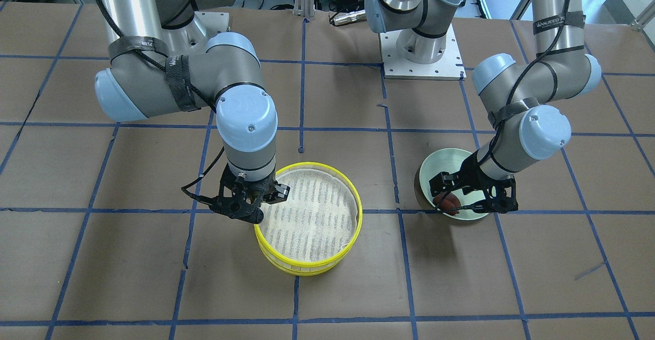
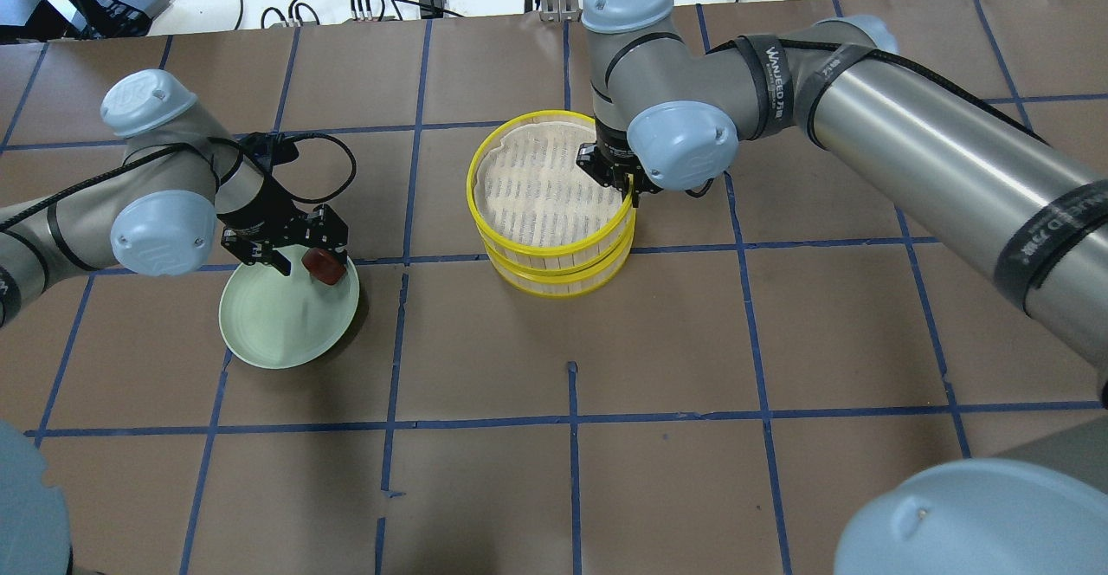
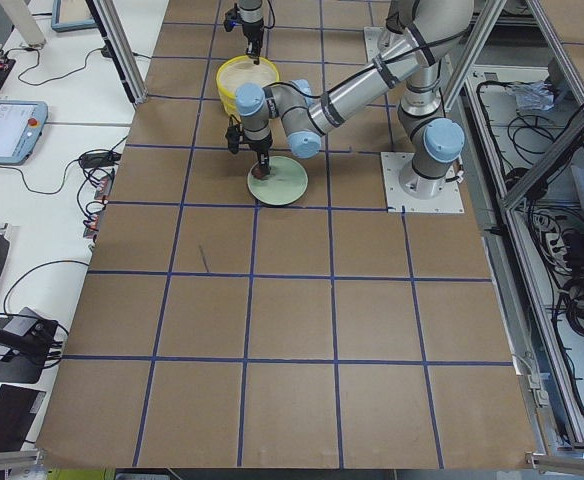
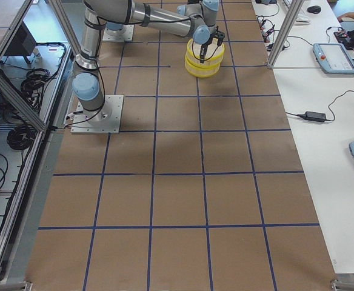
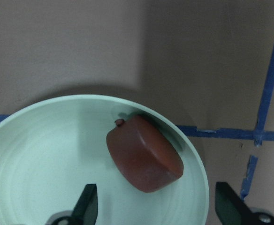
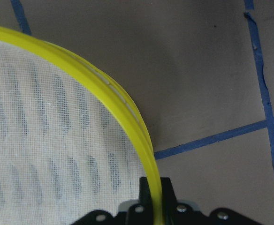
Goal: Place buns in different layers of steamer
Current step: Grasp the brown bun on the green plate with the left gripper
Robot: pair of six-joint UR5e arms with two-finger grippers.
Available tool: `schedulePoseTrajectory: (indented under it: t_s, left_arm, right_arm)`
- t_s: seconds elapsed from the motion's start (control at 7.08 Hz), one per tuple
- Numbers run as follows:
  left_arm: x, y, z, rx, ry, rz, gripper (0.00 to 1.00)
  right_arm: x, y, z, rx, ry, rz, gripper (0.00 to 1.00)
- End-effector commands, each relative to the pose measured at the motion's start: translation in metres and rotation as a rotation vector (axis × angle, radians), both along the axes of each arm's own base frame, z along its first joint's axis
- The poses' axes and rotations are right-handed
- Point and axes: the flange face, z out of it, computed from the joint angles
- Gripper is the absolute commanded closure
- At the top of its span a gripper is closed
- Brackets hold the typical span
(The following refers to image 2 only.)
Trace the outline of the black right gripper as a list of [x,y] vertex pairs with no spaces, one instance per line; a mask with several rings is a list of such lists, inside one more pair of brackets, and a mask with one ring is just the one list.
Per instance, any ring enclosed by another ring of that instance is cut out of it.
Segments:
[[607,126],[601,120],[595,120],[594,125],[595,141],[579,145],[577,167],[602,187],[615,188],[622,195],[628,195],[633,209],[640,208],[640,193],[646,177],[627,133]]

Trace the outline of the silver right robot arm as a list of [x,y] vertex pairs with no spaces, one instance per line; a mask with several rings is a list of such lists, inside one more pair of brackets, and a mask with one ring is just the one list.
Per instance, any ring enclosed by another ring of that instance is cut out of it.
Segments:
[[[597,141],[582,170],[627,197],[724,175],[789,126],[924,225],[1092,364],[1105,398],[1105,177],[899,55],[872,16],[738,35],[702,57],[673,0],[583,0]],[[929,468],[871,500],[837,574],[1104,574],[1105,418]]]

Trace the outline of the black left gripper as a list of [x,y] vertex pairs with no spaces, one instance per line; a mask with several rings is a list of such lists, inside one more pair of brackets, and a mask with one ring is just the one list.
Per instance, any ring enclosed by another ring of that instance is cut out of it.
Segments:
[[264,264],[290,276],[293,263],[280,251],[286,246],[316,248],[316,259],[327,266],[348,261],[349,227],[332,206],[301,211],[274,181],[264,182],[244,207],[218,212],[216,217],[224,224],[222,247],[245,266]]

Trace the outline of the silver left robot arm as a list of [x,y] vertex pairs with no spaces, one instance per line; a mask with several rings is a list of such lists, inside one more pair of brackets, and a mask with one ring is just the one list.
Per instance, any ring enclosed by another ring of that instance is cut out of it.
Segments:
[[161,69],[107,90],[100,117],[126,142],[121,165],[54,195],[3,208],[3,324],[57,283],[120,266],[179,276],[215,243],[239,263],[219,302],[235,357],[242,326],[273,333],[293,355],[261,367],[305,364],[332,349],[353,320],[360,283],[349,229],[330,197],[294,195],[274,176],[321,132],[232,138],[183,83]]

